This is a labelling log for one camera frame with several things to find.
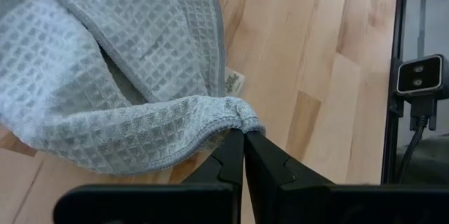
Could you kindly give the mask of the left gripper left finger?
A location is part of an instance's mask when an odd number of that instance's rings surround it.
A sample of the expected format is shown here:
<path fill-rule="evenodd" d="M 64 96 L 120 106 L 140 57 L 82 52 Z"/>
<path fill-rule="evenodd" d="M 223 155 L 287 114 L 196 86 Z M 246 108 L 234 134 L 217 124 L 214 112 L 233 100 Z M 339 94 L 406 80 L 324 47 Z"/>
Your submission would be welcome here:
<path fill-rule="evenodd" d="M 63 195 L 54 224 L 240 224 L 244 134 L 224 142 L 180 184 L 83 185 Z"/>

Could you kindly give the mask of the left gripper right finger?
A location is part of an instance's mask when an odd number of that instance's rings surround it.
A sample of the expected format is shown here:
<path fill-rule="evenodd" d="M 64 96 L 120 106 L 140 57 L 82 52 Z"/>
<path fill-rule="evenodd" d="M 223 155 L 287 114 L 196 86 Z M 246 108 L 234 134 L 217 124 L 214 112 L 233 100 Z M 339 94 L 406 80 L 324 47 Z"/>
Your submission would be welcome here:
<path fill-rule="evenodd" d="M 256 224 L 449 224 L 449 187 L 335 184 L 258 132 L 245 163 Z"/>

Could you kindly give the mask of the grey waffle-weave towel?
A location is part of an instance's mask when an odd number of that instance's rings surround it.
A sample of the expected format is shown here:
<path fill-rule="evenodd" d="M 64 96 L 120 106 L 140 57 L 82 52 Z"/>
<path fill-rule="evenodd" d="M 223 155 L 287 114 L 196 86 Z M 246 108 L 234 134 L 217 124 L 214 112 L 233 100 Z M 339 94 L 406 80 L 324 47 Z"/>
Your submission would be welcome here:
<path fill-rule="evenodd" d="M 229 129 L 219 0 L 0 0 L 0 124 L 98 173 L 158 171 Z"/>

